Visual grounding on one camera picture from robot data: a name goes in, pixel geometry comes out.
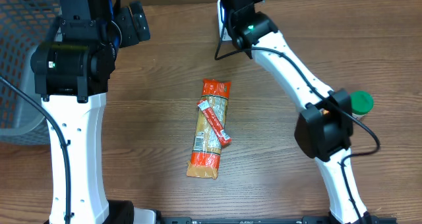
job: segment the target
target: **plastic basket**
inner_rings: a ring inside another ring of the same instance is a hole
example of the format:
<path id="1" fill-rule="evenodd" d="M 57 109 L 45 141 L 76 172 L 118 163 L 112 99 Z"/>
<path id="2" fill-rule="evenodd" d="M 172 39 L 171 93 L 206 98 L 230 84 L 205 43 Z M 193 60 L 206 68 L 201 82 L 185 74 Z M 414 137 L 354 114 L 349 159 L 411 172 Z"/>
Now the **plastic basket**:
<path id="1" fill-rule="evenodd" d="M 59 10 L 59 0 L 0 0 L 0 74 L 39 103 L 29 60 Z M 49 144 L 44 116 L 1 83 L 0 141 Z"/>

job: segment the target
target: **wooden table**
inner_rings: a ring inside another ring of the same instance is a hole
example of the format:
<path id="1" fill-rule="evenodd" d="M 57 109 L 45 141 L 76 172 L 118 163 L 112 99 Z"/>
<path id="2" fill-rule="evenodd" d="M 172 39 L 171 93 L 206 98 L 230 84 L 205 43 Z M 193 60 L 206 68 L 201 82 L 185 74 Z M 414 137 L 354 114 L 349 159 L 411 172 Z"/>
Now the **wooden table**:
<path id="1" fill-rule="evenodd" d="M 372 214 L 420 221 L 422 0 L 285 0 L 258 6 L 325 83 L 367 90 L 381 152 L 353 160 Z M 290 99 L 246 55 L 214 61 L 216 4 L 145 7 L 152 40 L 122 49 L 103 125 L 109 199 L 195 218 L 326 215 L 328 195 L 297 146 Z M 231 51 L 230 44 L 222 51 Z M 217 180 L 186 177 L 202 79 L 232 81 Z M 353 150 L 375 143 L 355 129 Z M 0 146 L 0 223 L 41 223 L 51 209 L 48 146 Z"/>

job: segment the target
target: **green cap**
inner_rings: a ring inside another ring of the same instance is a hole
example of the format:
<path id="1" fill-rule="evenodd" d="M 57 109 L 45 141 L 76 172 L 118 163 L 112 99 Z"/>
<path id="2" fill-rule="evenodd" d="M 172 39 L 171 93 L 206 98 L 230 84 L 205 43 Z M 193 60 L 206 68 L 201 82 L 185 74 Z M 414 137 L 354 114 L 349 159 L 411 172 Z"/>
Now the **green cap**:
<path id="1" fill-rule="evenodd" d="M 356 115 L 366 115 L 374 107 L 374 99 L 368 92 L 358 91 L 350 94 L 351 110 Z"/>

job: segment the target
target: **orange snack wrapper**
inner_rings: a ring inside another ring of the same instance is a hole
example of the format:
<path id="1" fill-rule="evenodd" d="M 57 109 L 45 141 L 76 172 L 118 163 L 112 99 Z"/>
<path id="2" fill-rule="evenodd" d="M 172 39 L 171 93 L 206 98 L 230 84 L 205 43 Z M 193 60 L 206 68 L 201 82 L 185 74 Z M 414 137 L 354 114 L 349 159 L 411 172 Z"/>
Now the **orange snack wrapper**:
<path id="1" fill-rule="evenodd" d="M 218 82 L 204 79 L 201 100 L 206 100 L 216 118 L 224 128 L 226 123 L 227 105 L 229 102 L 231 82 Z M 199 178 L 217 179 L 222 145 L 207 121 L 204 113 L 199 110 L 196 123 L 195 141 L 191 160 L 188 161 L 186 175 Z"/>

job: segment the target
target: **red candy bar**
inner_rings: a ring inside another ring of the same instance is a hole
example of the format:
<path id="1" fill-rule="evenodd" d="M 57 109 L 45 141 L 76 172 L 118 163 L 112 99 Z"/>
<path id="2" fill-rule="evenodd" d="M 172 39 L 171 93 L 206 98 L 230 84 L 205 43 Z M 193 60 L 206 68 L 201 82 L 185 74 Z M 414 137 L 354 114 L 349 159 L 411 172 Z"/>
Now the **red candy bar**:
<path id="1" fill-rule="evenodd" d="M 206 117 L 208 123 L 210 123 L 212 130 L 216 133 L 220 144 L 222 146 L 229 144 L 231 142 L 231 138 L 224 132 L 224 128 L 210 107 L 209 102 L 206 99 L 202 99 L 198 102 L 198 107 L 204 113 L 204 116 Z"/>

